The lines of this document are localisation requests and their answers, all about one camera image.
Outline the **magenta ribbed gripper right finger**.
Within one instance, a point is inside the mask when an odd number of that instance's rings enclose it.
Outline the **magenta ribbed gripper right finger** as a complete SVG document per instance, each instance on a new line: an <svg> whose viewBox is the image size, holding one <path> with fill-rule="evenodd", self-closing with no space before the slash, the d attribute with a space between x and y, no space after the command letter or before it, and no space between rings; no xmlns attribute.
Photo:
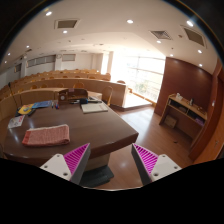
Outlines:
<svg viewBox="0 0 224 224"><path fill-rule="evenodd" d="M132 144L131 153L143 185L181 170L181 167L166 154L157 155L135 143Z"/></svg>

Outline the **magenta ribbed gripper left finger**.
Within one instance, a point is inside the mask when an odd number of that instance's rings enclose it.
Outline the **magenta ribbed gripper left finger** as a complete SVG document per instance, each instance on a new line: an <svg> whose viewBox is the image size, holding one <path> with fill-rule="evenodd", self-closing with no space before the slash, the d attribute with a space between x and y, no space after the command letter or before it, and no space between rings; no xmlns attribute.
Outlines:
<svg viewBox="0 0 224 224"><path fill-rule="evenodd" d="M78 185L90 153L90 144L87 143L65 155L55 154L41 166L41 169Z"/></svg>

